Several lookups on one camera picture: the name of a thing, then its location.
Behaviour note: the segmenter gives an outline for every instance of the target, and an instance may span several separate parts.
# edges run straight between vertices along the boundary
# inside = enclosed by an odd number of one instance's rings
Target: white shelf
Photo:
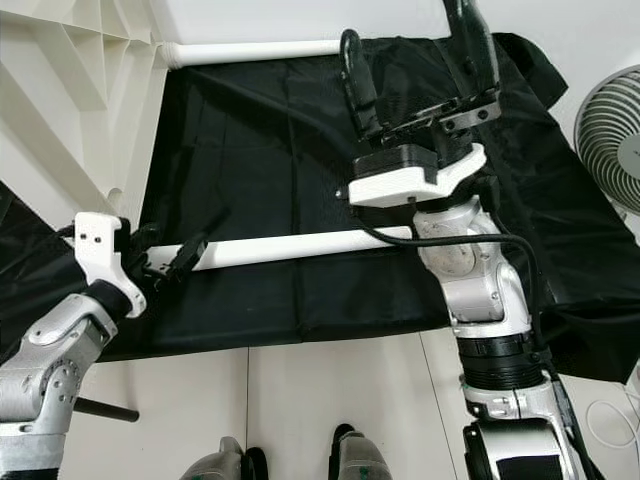
[[[139,221],[167,71],[144,2],[0,0],[0,180],[54,228]]]

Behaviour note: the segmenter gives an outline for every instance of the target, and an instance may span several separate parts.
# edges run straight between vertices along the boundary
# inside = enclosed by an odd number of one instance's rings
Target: white cable
[[[631,393],[631,392],[627,391],[626,389],[625,389],[624,393],[627,394],[629,397],[640,399],[639,395],[636,395],[635,393]],[[631,440],[629,440],[627,443],[624,443],[624,444],[615,444],[615,443],[608,442],[608,441],[604,440],[603,438],[601,438],[593,430],[593,425],[591,424],[591,410],[596,405],[607,406],[607,407],[611,408],[613,411],[615,411],[616,413],[618,413],[618,415],[620,415],[624,419],[624,421],[626,422],[627,426],[631,430],[631,433],[633,435]],[[629,419],[629,417],[627,417],[624,414],[624,412],[622,410],[620,410],[618,407],[616,407],[613,403],[607,402],[605,400],[596,400],[591,405],[589,405],[589,407],[587,408],[586,420],[587,420],[587,428],[589,429],[589,432],[591,432],[591,435],[593,435],[593,438],[595,438],[598,442],[600,442],[605,447],[614,448],[616,450],[623,450],[623,449],[629,448],[631,445],[635,444],[636,445],[636,453],[638,455],[638,472],[640,472],[640,425],[638,426],[638,428],[634,427],[633,422]]]

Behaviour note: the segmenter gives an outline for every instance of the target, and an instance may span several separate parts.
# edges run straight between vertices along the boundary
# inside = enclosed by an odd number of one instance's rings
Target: electric fan
[[[640,65],[598,85],[582,104],[578,155],[614,204],[640,215]]]

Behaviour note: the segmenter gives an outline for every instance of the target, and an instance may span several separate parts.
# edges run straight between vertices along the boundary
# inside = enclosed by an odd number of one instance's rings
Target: black cable
[[[596,464],[593,462],[593,460],[591,460],[589,452],[587,452],[587,446],[584,443],[584,437],[582,436],[582,431],[580,430],[580,424],[578,423],[576,412],[573,409],[569,394],[567,393],[564,383],[562,383],[562,379],[560,378],[555,365],[549,360],[545,362],[545,367],[549,372],[551,381],[555,382],[560,387],[560,392],[564,397],[564,400],[567,402],[567,411],[571,420],[571,432],[573,433],[573,437],[571,435],[568,435],[569,442],[576,450],[576,452],[578,452],[578,456],[580,457],[580,462],[582,463],[582,468],[584,469],[584,473],[587,476],[587,479],[604,480],[604,475],[602,475],[602,472],[600,472]]]
[[[421,238],[418,240],[409,240],[404,238],[391,237],[384,233],[378,232],[362,222],[360,228],[371,235],[373,238],[381,242],[397,245],[400,247],[443,247],[447,245],[465,245],[468,243],[510,243],[520,248],[527,256],[529,269],[529,310],[531,312],[531,328],[534,334],[536,347],[540,350],[546,349],[547,345],[542,336],[540,325],[540,282],[538,281],[538,260],[536,259],[533,247],[524,238],[517,235],[509,235],[502,233],[490,233],[482,235],[456,236],[456,237],[438,237],[438,238]]]
[[[62,238],[62,237],[70,237],[73,236],[73,232],[74,232],[74,227],[73,225],[67,225],[66,227],[61,228],[60,230],[57,230],[56,232],[52,233],[51,235],[47,236],[44,240],[36,243],[33,247],[29,248],[26,252],[24,252],[22,255],[19,255],[18,257],[16,257],[15,259],[13,259],[13,261],[9,262],[7,265],[5,265],[1,270],[0,270],[0,278],[5,275],[9,270],[15,268],[16,266],[20,265],[21,263],[24,263],[26,260],[28,260],[31,256],[33,256],[38,250],[40,250],[42,247],[44,247],[45,245],[47,245],[49,242],[51,242],[52,240],[55,240],[57,238]]]
[[[512,235],[512,233],[509,231],[507,226],[502,222],[502,220],[500,219],[500,217],[498,215],[496,215],[495,213],[492,213],[491,214],[491,220],[493,220],[493,223],[496,224],[496,227],[498,227],[498,230],[500,230],[502,233],[506,233],[508,235]]]

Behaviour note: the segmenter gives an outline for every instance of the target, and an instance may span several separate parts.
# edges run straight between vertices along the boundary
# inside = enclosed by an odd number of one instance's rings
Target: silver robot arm
[[[353,123],[373,153],[353,162],[348,196],[357,211],[413,205],[417,240],[378,240],[417,247],[440,281],[464,376],[467,409],[477,420],[463,434],[472,480],[574,480],[575,446],[588,480],[599,478],[540,331],[538,272],[529,243],[500,232],[497,182],[482,173],[486,156],[470,128],[500,116],[499,78],[491,34],[473,0],[444,0],[452,32],[445,57],[461,96],[382,124],[377,94],[356,32],[342,35],[342,78]],[[431,134],[433,150],[413,142]],[[500,243],[524,249],[530,263],[532,309]]]
[[[417,212],[414,225],[426,239],[500,233],[477,197],[446,211]],[[500,244],[418,252],[442,286],[464,370],[462,391],[478,419],[464,431],[470,469],[488,470],[479,478],[489,479],[519,478],[532,468],[576,479],[562,399],[541,368],[520,278]]]
[[[83,212],[75,218],[75,258],[88,288],[34,323],[0,365],[0,478],[57,478],[82,380],[117,335],[116,323],[147,307],[139,284],[157,291],[180,280],[207,242],[195,235],[155,272],[146,268],[149,231],[130,237],[128,221]]]

